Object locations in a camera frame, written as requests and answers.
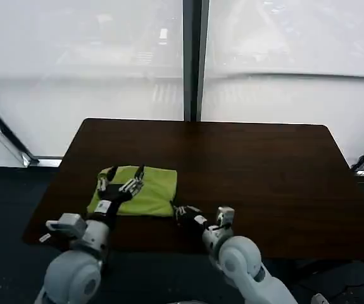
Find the yellow-green cloth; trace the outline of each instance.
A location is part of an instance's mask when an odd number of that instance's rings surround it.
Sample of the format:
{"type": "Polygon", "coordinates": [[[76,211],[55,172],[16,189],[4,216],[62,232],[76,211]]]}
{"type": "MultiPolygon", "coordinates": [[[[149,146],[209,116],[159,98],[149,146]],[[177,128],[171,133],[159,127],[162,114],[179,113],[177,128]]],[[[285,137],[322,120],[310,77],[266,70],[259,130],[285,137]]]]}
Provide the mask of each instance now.
{"type": "MultiPolygon", "coordinates": [[[[110,168],[102,170],[97,179],[106,175],[110,168]]],[[[110,184],[125,184],[134,177],[138,167],[124,166],[118,167],[116,174],[110,184]]],[[[153,215],[156,217],[171,217],[173,208],[171,201],[176,194],[177,172],[151,167],[144,167],[144,186],[140,193],[121,204],[117,214],[119,215],[153,215]]],[[[97,189],[87,211],[92,213],[99,203],[97,189]]]]}

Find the large window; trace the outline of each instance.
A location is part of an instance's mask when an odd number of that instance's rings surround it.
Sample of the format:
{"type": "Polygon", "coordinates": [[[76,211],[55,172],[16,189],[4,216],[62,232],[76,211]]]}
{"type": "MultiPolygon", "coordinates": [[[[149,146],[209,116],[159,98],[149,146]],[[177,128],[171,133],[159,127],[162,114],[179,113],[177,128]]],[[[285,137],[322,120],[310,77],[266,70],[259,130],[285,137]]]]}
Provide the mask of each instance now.
{"type": "Polygon", "coordinates": [[[202,120],[326,125],[364,153],[364,1],[211,0],[202,120]]]}
{"type": "Polygon", "coordinates": [[[183,119],[182,0],[0,0],[0,116],[63,156],[87,117],[183,119]]]}

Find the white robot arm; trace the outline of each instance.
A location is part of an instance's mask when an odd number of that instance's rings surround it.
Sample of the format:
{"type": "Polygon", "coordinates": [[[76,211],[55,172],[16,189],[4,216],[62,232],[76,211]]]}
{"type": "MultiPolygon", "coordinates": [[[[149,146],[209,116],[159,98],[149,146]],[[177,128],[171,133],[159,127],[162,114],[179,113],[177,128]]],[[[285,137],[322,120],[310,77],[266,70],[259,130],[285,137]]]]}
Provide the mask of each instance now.
{"type": "Polygon", "coordinates": [[[247,304],[297,304],[287,287],[272,277],[262,264],[261,254],[252,240],[234,236],[234,209],[219,207],[216,225],[208,225],[200,210],[191,206],[175,209],[178,222],[202,233],[213,265],[235,286],[247,304]]]}

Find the wooden table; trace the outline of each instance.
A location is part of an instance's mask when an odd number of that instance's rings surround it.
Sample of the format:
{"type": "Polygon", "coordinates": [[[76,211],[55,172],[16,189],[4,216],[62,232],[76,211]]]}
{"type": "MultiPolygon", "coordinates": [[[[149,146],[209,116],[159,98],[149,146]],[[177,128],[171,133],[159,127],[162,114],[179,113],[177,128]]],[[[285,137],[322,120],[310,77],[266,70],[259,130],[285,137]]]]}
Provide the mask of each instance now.
{"type": "MultiPolygon", "coordinates": [[[[364,198],[322,125],[86,119],[23,235],[39,243],[45,221],[84,213],[97,173],[113,165],[178,172],[177,205],[213,219],[235,208],[234,232],[267,258],[364,259],[364,198]]],[[[123,251],[203,252],[170,218],[119,217],[123,251]]]]}

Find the folded cloth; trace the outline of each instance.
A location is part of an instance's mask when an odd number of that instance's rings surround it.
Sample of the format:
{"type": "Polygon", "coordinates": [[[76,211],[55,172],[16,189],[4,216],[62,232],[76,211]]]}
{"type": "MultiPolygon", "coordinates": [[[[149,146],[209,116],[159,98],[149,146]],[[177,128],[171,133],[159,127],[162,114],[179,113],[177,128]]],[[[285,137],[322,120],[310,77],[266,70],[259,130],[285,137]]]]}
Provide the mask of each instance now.
{"type": "MultiPolygon", "coordinates": [[[[97,179],[105,176],[111,168],[102,170],[97,179]]],[[[110,184],[125,184],[134,177],[138,167],[124,166],[118,167],[116,174],[110,184]]],[[[121,204],[117,214],[119,215],[153,215],[155,217],[173,216],[171,202],[176,195],[177,172],[151,167],[144,167],[144,186],[140,193],[121,204]]],[[[87,211],[92,213],[99,203],[97,188],[93,198],[87,206],[87,211]]]]}

